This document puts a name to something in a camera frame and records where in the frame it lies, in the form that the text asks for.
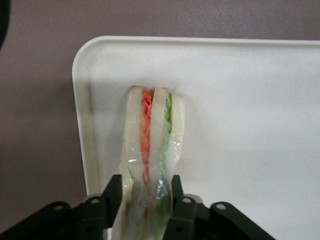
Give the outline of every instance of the tabletop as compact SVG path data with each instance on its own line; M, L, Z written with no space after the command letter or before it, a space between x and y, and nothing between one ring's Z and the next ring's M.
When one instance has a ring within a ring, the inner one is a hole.
M86 196L72 64L98 36L320 40L314 0L12 0L0 51L0 232Z

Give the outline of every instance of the white tray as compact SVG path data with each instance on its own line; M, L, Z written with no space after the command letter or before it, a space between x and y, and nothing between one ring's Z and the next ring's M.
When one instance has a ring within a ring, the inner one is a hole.
M185 97L184 192L276 239L319 238L319 41L101 36L72 78L88 194L119 173L130 86L169 87Z

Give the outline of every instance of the white bread slice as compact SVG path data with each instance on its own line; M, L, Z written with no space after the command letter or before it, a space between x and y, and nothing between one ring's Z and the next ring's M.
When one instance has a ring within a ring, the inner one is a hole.
M144 172L140 148L142 91L142 87L131 87L125 112L124 161L133 179L141 179Z
M171 133L166 152L166 173L169 183L174 176L177 163L180 159L182 143L185 131L185 101L184 97L172 93L171 94Z

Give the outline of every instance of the screw hole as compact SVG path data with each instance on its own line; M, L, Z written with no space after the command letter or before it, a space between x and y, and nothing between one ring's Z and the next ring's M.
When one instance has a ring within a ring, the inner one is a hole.
M92 204L97 204L98 202L100 202L100 200L97 198L91 200Z
M219 210L222 210L222 211L227 209L227 207L221 203L215 205L215 207Z
M183 201L185 204L190 204L190 203L191 203L191 199L190 199L190 198L187 198L187 197L185 197L184 199L182 199L182 201Z
M90 233L94 230L94 228L92 226L88 226L86 229L85 229L85 232L86 233Z
M61 209L63 209L63 208L64 208L64 206L58 205L58 206L55 206L55 207L53 208L53 210L59 211L59 210L61 210Z
M175 231L176 231L177 233L181 233L181 232L182 232L182 227L177 226L177 227L175 228Z

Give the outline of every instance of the plastic bag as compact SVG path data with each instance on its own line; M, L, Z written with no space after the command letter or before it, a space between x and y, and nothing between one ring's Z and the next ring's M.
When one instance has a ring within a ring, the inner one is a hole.
M171 181L180 159L185 105L167 88L128 95L120 171L123 198L112 240L160 240L172 213Z

